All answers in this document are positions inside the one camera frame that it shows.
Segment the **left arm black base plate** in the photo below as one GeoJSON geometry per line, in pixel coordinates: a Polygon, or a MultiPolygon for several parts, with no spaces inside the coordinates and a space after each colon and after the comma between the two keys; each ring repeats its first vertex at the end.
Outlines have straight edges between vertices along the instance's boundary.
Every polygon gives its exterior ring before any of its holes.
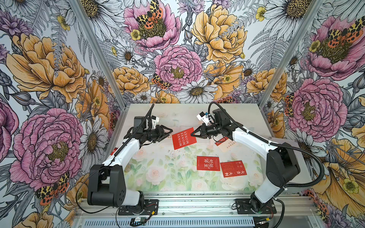
{"type": "Polygon", "coordinates": [[[122,206],[118,210],[119,216],[150,216],[157,215],[159,207],[158,199],[146,199],[135,206],[122,206]]]}

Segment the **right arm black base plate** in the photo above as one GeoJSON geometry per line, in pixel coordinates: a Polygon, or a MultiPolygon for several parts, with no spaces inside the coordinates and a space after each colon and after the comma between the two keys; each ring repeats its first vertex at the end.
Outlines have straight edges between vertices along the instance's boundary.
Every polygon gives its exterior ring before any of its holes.
{"type": "Polygon", "coordinates": [[[235,199],[238,214],[276,214],[277,210],[274,201],[271,199],[261,203],[255,199],[235,199]]]}

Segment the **pink elephant photo album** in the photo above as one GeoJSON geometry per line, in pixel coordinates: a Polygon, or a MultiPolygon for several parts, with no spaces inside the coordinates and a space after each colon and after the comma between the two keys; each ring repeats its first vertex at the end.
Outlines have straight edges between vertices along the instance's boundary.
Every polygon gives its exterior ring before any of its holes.
{"type": "Polygon", "coordinates": [[[174,145],[174,149],[180,149],[188,145],[195,143],[207,143],[209,138],[200,138],[199,132],[193,127],[165,127],[159,125],[162,128],[162,136],[159,138],[163,143],[171,142],[174,145]]]}

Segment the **red money money card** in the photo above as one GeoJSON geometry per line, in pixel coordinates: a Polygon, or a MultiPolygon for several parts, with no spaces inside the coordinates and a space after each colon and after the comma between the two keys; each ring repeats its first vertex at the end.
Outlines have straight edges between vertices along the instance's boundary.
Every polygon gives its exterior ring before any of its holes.
{"type": "Polygon", "coordinates": [[[175,150],[197,143],[196,137],[191,136],[194,128],[188,128],[172,135],[173,146],[175,150]]]}

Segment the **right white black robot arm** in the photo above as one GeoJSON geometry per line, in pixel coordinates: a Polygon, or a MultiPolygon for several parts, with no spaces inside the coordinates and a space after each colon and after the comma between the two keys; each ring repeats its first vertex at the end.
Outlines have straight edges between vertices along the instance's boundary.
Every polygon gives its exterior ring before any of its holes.
{"type": "Polygon", "coordinates": [[[197,115],[202,125],[191,133],[192,137],[211,139],[222,135],[243,144],[256,152],[266,162],[266,178],[263,184],[251,194],[249,205],[253,213],[260,213],[275,197],[279,196],[299,173],[300,167],[294,147],[288,143],[270,141],[241,123],[235,121],[223,108],[213,111],[213,115],[200,112],[197,115]]]}

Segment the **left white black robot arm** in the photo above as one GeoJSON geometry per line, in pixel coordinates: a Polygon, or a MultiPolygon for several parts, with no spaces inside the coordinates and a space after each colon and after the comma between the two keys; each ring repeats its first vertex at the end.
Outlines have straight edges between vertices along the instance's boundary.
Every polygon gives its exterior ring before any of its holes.
{"type": "Polygon", "coordinates": [[[88,179],[89,205],[126,209],[134,214],[144,211],[144,194],[127,189],[124,169],[143,145],[160,142],[173,132],[158,121],[155,116],[135,117],[122,145],[102,164],[92,166],[88,179]]]}

